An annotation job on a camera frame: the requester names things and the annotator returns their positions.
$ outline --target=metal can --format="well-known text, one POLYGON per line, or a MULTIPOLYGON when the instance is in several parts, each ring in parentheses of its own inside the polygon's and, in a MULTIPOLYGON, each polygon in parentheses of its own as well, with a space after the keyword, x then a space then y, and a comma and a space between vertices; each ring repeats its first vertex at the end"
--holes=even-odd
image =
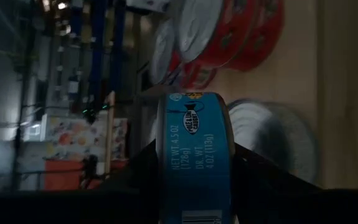
POLYGON ((150 63, 150 82, 160 84, 167 78, 167 72, 179 66, 180 58, 172 57, 175 46, 175 31, 173 21, 162 23, 156 33, 154 52, 150 63))
POLYGON ((283 24, 283 0, 186 1, 179 49, 186 62, 248 71, 270 55, 283 24))
POLYGON ((162 223, 201 223, 205 217, 213 223, 232 223, 234 139, 219 95, 174 93, 161 98, 156 151, 162 223))
POLYGON ((155 135, 157 133, 157 115, 150 118, 145 130, 148 132, 144 134, 145 139, 142 148, 150 144, 155 139, 155 135))
POLYGON ((183 64, 180 56, 174 52, 171 57, 171 63, 168 70, 165 71, 165 78, 162 84, 182 86, 182 82, 187 79, 186 73, 183 71, 183 64))
POLYGON ((188 74, 187 81, 182 84, 188 90, 203 90, 214 79, 217 69, 203 67, 195 63, 185 65, 185 73, 188 74))
POLYGON ((147 9, 155 12, 166 12, 171 0, 127 0, 127 6, 147 9))
POLYGON ((307 182, 315 181, 316 143, 310 129, 295 113, 282 105, 251 100, 237 100, 228 108, 237 144, 307 182))
POLYGON ((226 67, 249 71, 260 65, 273 51, 284 26, 284 1, 259 0, 256 26, 239 55, 226 67))
POLYGON ((188 0, 178 20, 184 61, 221 67, 245 46, 257 18, 259 0, 188 0))

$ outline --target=stacked cans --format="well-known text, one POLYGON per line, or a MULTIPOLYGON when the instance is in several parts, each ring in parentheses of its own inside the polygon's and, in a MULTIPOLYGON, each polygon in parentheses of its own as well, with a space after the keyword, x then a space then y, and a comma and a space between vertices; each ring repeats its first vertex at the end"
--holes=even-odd
POLYGON ((156 33, 152 64, 161 66, 150 79, 202 90, 219 68, 252 70, 271 54, 283 25, 283 0, 184 1, 156 33))

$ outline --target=can lid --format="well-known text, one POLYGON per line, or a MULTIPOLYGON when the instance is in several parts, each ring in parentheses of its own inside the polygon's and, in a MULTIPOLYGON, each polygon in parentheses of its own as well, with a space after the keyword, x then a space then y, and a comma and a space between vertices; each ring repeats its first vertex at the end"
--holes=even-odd
POLYGON ((157 117, 154 116, 152 121, 153 121, 153 123, 150 128, 150 134, 149 134, 149 139, 148 139, 149 144, 150 144, 150 142, 154 141, 155 136, 157 135, 157 117))
POLYGON ((150 81, 154 85, 160 83, 167 74, 174 45, 173 22, 167 20, 159 26, 155 33, 155 45, 150 68, 150 81))
POLYGON ((187 0, 178 24, 178 43, 183 59, 196 59, 212 38, 224 0, 187 0))
POLYGON ((276 103, 267 106, 282 123, 291 149, 294 174, 313 183, 318 170, 318 148, 310 128, 287 107, 276 103))
POLYGON ((257 144, 256 135, 273 114, 263 105, 250 100, 239 100, 229 105, 234 142, 251 151, 257 144))
POLYGON ((275 103, 250 100, 238 100, 228 107, 237 144, 307 182, 314 182, 318 164, 316 144, 311 131, 296 114, 275 103))

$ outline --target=barcode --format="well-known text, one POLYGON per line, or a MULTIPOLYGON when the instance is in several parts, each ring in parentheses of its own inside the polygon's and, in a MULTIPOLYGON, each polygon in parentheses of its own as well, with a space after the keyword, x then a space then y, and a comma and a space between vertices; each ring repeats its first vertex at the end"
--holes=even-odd
POLYGON ((182 224, 221 224, 222 210, 183 211, 182 224))

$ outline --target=ceiling light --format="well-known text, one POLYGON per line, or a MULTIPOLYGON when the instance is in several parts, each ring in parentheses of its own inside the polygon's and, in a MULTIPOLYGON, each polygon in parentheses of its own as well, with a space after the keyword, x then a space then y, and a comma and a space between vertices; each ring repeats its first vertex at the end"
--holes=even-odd
POLYGON ((70 25, 66 26, 66 34, 69 34, 71 32, 71 27, 70 25))
POLYGON ((61 2, 61 3, 59 3, 59 5, 57 5, 57 7, 58 7, 59 9, 65 9, 65 8, 67 7, 67 4, 64 3, 64 2, 61 2))
POLYGON ((49 0, 42 0, 42 4, 44 5, 45 12, 50 10, 49 0))

